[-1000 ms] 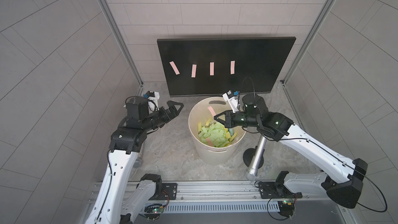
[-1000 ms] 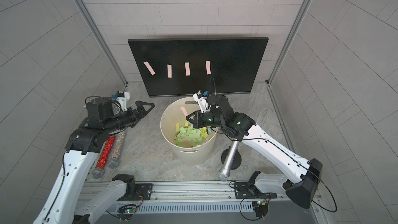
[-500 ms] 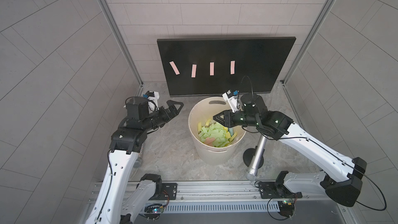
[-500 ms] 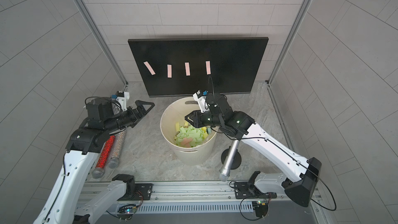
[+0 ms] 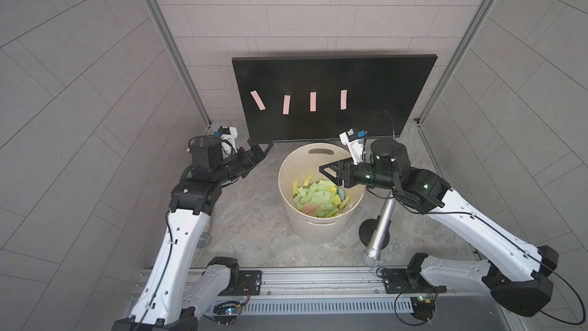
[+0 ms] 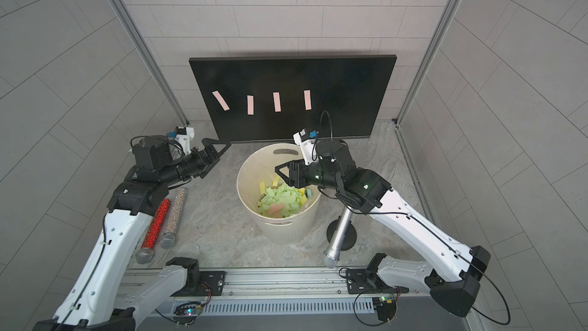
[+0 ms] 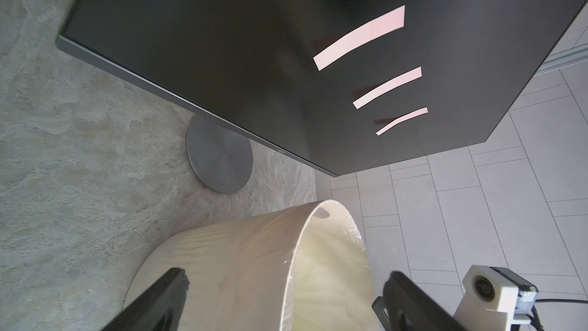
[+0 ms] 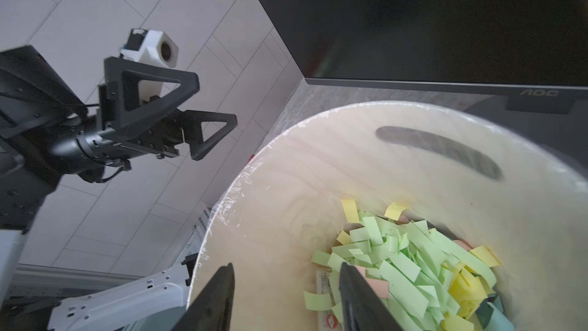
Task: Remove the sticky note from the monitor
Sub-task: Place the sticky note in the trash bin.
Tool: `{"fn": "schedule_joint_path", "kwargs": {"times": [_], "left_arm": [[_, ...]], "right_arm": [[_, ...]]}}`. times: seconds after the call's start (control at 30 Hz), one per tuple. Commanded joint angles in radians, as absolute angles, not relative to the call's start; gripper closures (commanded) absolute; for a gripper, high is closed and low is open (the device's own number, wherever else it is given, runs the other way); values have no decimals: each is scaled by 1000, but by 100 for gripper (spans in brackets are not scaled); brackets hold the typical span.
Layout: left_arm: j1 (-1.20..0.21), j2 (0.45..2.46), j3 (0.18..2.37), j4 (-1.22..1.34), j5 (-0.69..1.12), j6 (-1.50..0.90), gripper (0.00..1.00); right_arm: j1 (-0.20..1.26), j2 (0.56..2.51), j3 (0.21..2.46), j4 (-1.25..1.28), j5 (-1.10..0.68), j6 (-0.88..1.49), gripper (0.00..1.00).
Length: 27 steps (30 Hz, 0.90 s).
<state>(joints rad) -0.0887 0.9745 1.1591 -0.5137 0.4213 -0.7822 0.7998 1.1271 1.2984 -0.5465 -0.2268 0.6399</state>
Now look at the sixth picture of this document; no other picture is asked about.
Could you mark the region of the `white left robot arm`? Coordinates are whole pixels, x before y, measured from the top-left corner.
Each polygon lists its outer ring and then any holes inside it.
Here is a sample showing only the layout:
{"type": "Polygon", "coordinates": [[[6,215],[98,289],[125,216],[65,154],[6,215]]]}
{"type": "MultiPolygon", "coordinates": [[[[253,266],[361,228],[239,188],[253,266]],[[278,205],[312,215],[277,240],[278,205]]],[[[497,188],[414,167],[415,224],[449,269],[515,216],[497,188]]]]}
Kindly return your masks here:
{"type": "Polygon", "coordinates": [[[175,257],[156,279],[116,304],[116,295],[133,251],[171,188],[191,178],[204,178],[231,146],[204,138],[203,150],[173,159],[172,141],[139,136],[132,146],[136,165],[115,189],[102,220],[102,231],[66,300],[36,330],[135,330],[165,300],[194,295],[203,288],[197,260],[175,257]]]}

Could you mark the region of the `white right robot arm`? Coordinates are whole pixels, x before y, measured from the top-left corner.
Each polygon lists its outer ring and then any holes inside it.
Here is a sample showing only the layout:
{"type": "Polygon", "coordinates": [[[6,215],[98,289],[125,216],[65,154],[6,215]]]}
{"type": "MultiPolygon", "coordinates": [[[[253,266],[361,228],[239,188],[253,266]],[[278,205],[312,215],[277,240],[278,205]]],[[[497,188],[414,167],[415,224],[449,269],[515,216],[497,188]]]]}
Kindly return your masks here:
{"type": "Polygon", "coordinates": [[[390,228],[421,256],[401,261],[376,254],[369,270],[388,287],[427,291],[446,311],[465,317],[473,308],[490,254],[485,248],[464,245],[414,210],[378,173],[356,166],[342,140],[299,144],[303,158],[277,165],[276,174],[287,185],[315,185],[335,190],[345,206],[325,250],[326,266],[333,268],[354,215],[366,215],[390,228]]]}

